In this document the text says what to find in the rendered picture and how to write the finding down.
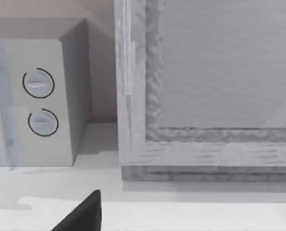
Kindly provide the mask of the grey wooden cabinet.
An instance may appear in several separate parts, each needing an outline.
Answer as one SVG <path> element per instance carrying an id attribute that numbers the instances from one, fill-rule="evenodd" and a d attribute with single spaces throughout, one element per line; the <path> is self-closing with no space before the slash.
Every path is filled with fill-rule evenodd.
<path id="1" fill-rule="evenodd" d="M 286 0 L 114 0 L 127 181 L 286 182 Z"/>

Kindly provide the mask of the pale microwave knob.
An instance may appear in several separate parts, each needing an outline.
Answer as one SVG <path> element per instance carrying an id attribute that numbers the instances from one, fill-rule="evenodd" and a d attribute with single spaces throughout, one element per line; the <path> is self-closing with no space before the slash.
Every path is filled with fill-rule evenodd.
<path id="1" fill-rule="evenodd" d="M 28 95 L 37 99 L 49 97 L 55 88 L 52 75 L 42 68 L 35 68 L 24 73 L 22 85 Z"/>
<path id="2" fill-rule="evenodd" d="M 49 137 L 55 134 L 59 128 L 57 116 L 48 109 L 40 109 L 28 116 L 30 130 L 41 137 Z"/>

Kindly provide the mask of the pale microwave oven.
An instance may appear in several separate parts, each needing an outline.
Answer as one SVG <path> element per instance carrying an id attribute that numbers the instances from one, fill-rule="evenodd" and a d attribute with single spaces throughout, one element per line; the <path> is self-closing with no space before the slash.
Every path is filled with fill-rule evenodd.
<path id="1" fill-rule="evenodd" d="M 83 18 L 0 18 L 12 78 L 15 114 L 20 133 L 22 166 L 67 167 L 74 163 L 91 114 L 91 75 L 87 21 Z M 35 68 L 53 77 L 53 93 L 33 98 L 22 85 Z M 34 134 L 30 113 L 52 111 L 59 128 L 49 137 Z"/>

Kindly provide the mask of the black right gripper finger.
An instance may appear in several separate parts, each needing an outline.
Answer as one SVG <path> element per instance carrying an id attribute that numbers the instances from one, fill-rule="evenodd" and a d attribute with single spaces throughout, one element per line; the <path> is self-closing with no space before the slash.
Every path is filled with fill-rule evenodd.
<path id="1" fill-rule="evenodd" d="M 101 191 L 94 190 L 51 231 L 101 231 Z"/>

